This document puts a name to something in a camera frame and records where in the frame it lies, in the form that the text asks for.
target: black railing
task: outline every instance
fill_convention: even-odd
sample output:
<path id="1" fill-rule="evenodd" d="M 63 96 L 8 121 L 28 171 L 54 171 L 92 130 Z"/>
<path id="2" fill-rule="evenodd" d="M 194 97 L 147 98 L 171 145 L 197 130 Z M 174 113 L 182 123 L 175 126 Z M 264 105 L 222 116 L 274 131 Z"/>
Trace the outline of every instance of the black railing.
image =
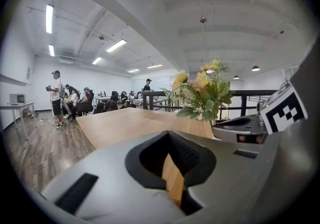
<path id="1" fill-rule="evenodd" d="M 228 107 L 228 110 L 241 110 L 240 116 L 246 115 L 245 111 L 247 109 L 255 109 L 256 106 L 247 106 L 247 100 L 249 101 L 255 101 L 259 102 L 260 100 L 265 100 L 268 97 L 272 95 L 276 90 L 237 90 L 234 93 L 234 97 L 241 97 L 241 106 L 240 107 Z M 143 98 L 143 109 L 148 109 L 149 105 L 149 110 L 153 110 L 156 101 L 154 101 L 154 97 L 161 97 L 165 96 L 165 93 L 163 91 L 151 91 L 151 92 L 142 92 L 142 98 Z M 173 102 L 168 99 L 168 105 L 156 105 L 158 109 L 160 108 L 168 108 L 170 109 L 181 109 L 182 106 L 173 106 Z M 222 110 L 226 110 L 225 108 L 219 108 L 220 110 L 220 117 L 219 119 L 221 120 L 222 118 Z"/>

